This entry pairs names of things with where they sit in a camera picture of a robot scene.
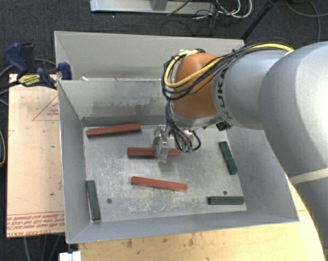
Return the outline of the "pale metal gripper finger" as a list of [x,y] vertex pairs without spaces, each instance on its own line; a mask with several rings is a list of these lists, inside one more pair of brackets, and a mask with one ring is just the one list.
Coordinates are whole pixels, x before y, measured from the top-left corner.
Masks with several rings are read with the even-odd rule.
[[159,125],[154,130],[153,147],[160,147],[166,144],[166,126]]
[[158,162],[165,162],[168,157],[169,146],[167,142],[155,145],[155,158]]

